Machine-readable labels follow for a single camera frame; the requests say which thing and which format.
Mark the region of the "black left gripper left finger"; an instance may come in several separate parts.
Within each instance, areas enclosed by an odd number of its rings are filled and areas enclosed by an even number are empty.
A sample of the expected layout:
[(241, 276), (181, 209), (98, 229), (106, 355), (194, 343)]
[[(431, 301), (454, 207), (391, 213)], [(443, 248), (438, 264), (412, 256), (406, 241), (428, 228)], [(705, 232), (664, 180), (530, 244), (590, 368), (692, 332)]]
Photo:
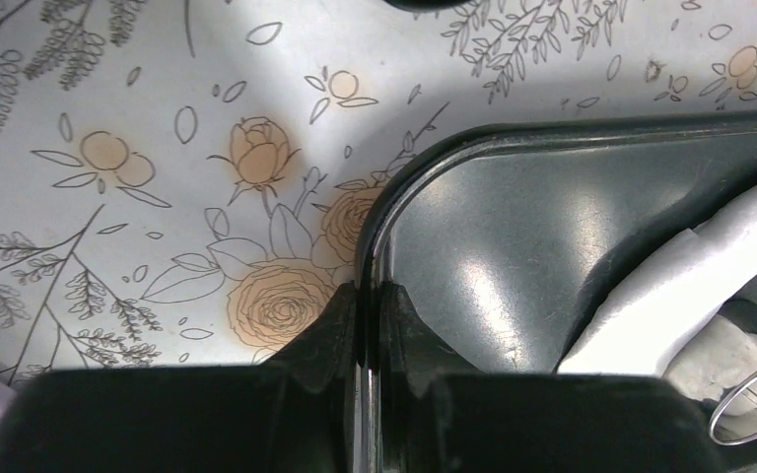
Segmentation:
[(0, 472), (348, 472), (356, 299), (255, 366), (44, 374), (0, 420)]

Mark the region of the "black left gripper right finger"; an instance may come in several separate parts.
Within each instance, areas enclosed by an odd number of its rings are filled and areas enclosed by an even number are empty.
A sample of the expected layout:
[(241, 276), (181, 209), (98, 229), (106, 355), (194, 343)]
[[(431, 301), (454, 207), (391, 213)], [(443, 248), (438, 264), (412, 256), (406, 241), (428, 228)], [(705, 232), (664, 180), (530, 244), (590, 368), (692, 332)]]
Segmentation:
[(483, 373), (380, 289), (384, 472), (721, 472), (698, 409), (651, 377)]

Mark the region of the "black baking tray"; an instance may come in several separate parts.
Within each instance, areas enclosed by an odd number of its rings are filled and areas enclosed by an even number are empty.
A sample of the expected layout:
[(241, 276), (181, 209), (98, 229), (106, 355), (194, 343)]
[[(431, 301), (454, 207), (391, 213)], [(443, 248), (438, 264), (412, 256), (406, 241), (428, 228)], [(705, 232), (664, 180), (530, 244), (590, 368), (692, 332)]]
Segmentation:
[[(631, 270), (757, 184), (757, 111), (454, 135), (386, 186), (356, 259), (360, 410), (354, 470), (381, 460), (380, 289), (483, 373), (554, 374)], [(724, 470), (757, 444), (711, 445)]]

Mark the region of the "white dough disc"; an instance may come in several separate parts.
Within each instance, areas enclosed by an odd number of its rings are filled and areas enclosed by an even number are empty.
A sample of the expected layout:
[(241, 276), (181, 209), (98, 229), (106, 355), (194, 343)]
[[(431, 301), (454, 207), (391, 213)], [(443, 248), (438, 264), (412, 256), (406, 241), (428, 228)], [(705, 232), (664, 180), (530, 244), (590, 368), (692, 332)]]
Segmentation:
[(660, 377), (719, 308), (757, 276), (757, 185), (678, 233), (623, 279), (558, 374)]

